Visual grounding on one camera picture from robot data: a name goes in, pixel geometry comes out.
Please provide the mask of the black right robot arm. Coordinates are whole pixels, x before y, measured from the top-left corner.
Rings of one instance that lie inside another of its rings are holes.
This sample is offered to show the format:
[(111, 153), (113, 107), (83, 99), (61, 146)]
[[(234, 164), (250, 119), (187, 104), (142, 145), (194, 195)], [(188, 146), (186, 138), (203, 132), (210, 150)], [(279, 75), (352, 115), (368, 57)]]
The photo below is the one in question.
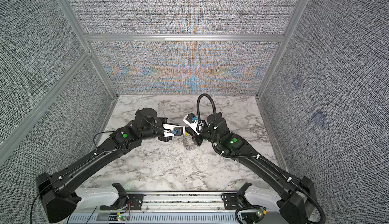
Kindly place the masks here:
[(288, 173), (257, 152), (247, 140), (229, 130), (221, 113), (211, 114), (207, 120), (188, 114), (183, 121), (196, 145), (210, 142), (215, 153), (243, 164), (275, 191), (272, 197), (253, 184), (244, 183), (235, 195), (233, 207), (240, 224), (262, 221), (268, 209), (278, 211), (289, 224), (311, 224), (310, 216), (316, 209), (320, 215), (317, 222), (326, 222), (314, 183), (307, 177)]

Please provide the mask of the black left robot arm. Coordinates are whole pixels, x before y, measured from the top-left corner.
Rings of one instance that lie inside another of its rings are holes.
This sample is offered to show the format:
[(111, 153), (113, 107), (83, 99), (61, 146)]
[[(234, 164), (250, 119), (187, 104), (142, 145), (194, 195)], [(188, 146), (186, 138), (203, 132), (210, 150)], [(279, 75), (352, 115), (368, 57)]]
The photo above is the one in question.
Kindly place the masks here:
[(154, 109), (143, 108), (137, 110), (134, 120), (113, 131), (80, 160), (56, 173), (41, 173), (35, 179), (36, 199), (40, 200), (49, 223), (70, 216), (82, 201), (76, 189), (101, 168), (139, 147), (143, 140), (158, 138), (168, 142), (184, 134), (184, 126), (168, 124), (167, 118), (158, 117)]

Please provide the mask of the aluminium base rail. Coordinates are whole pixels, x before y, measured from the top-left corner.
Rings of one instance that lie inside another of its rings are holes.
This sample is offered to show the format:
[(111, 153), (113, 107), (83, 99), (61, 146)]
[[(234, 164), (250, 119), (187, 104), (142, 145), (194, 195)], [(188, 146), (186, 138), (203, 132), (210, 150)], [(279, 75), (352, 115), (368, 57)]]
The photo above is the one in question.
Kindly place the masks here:
[(285, 224), (277, 209), (279, 196), (265, 191), (260, 206), (266, 208), (226, 210), (222, 193), (236, 191), (132, 191), (143, 194), (141, 210), (77, 210), (64, 224)]

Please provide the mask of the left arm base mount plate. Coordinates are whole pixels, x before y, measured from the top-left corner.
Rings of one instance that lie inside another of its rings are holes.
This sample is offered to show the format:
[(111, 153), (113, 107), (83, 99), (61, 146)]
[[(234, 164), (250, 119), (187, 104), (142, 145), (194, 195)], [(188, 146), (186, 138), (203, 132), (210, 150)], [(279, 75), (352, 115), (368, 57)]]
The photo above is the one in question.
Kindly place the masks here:
[(127, 197), (120, 196), (119, 199), (111, 206), (100, 206), (100, 210), (141, 210), (143, 205), (143, 194), (127, 194)]

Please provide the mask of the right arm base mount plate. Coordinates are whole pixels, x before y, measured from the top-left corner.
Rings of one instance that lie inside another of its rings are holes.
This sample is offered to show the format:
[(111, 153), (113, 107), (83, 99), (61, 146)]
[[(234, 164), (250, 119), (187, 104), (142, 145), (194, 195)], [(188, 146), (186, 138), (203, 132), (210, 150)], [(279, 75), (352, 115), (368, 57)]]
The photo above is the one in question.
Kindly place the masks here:
[(243, 194), (238, 194), (236, 192), (233, 193), (222, 193), (221, 199), (224, 204), (224, 208), (226, 210), (238, 210), (242, 208), (248, 208), (248, 209), (261, 209), (263, 208), (266, 210), (263, 206), (256, 206), (252, 205), (246, 200)]

